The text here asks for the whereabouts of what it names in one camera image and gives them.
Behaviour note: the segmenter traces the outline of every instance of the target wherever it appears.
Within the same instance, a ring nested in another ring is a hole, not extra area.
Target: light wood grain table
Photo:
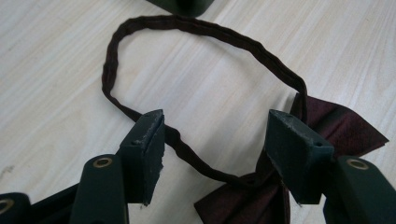
[[[0,2],[0,193],[31,202],[76,184],[84,163],[114,153],[134,123],[101,92],[113,32],[128,18],[168,14],[144,0]],[[396,1],[220,1],[199,19],[261,42],[308,94],[348,106],[390,142],[364,158],[396,187]],[[254,170],[268,110],[295,91],[240,49],[180,31],[145,30],[120,44],[113,91],[166,123],[212,167]],[[166,147],[152,203],[131,223],[202,223],[193,203],[222,183]],[[291,223],[324,223],[322,205],[291,199]]]

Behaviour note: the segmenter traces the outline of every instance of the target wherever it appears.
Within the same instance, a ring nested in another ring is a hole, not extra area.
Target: white wooden surface
[[[134,125],[101,92],[111,35],[126,19],[167,12],[144,0],[0,1],[0,193],[32,203],[79,181],[88,159],[114,153]],[[199,19],[260,41],[308,93],[346,105],[390,142],[364,158],[396,187],[396,1],[220,1]],[[243,175],[262,149],[268,109],[295,91],[248,53],[179,31],[142,31],[120,45],[115,95],[162,108],[214,168]],[[149,207],[131,223],[202,223],[192,204],[221,185],[166,147]],[[324,223],[321,205],[291,199],[291,223]]]

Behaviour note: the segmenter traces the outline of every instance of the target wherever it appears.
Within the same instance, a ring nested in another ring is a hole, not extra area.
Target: dark brown braided strap
[[[178,16],[157,16],[157,17],[139,17],[136,19],[129,19],[123,23],[116,33],[113,35],[108,48],[106,63],[104,65],[104,72],[102,76],[103,93],[116,107],[118,107],[129,118],[137,121],[141,116],[140,113],[122,105],[116,98],[111,95],[111,90],[117,77],[118,62],[118,46],[121,40],[131,35],[136,31],[143,29],[152,30],[172,30],[178,29],[180,31],[188,32],[195,35],[206,35],[214,37],[220,41],[231,44],[237,48],[249,51],[260,63],[267,67],[276,77],[286,83],[288,86],[294,88],[302,95],[303,109],[302,120],[307,118],[306,114],[306,86],[302,78],[297,76],[288,67],[285,66],[275,55],[268,52],[259,42],[240,35],[237,32],[221,27],[214,23],[206,21],[198,21],[196,19],[186,19]],[[229,183],[241,188],[256,188],[262,184],[262,179],[258,178],[256,181],[247,182],[235,175],[224,174],[221,171],[212,169],[204,161],[202,161],[194,151],[180,139],[178,130],[166,126],[165,131],[166,144],[172,147],[176,154],[183,160],[194,167],[202,175],[208,176],[212,179]],[[259,157],[256,173],[264,173],[264,166],[262,165],[262,157]]]

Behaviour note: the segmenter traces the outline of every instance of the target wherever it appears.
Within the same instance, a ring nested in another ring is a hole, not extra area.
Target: metal grommet
[[[14,205],[14,203],[15,202],[12,199],[0,200],[0,215],[8,211]]]
[[[355,159],[348,159],[346,161],[346,163],[350,166],[352,166],[353,168],[359,169],[359,170],[368,170],[369,166],[363,162],[363,161],[358,161]]]
[[[108,165],[111,164],[111,162],[113,162],[113,160],[111,160],[111,158],[109,158],[109,157],[100,158],[100,159],[97,159],[93,163],[93,167],[96,167],[96,168],[107,167]]]

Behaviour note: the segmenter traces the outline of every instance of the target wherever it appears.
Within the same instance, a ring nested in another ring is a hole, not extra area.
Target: maroon cloth
[[[290,113],[301,118],[301,97],[294,99]],[[307,97],[307,125],[334,146],[334,157],[361,156],[388,139],[354,111],[342,106]],[[205,224],[219,223],[290,223],[288,190],[282,186],[270,160],[268,177],[258,189],[237,189],[226,184],[195,204]]]

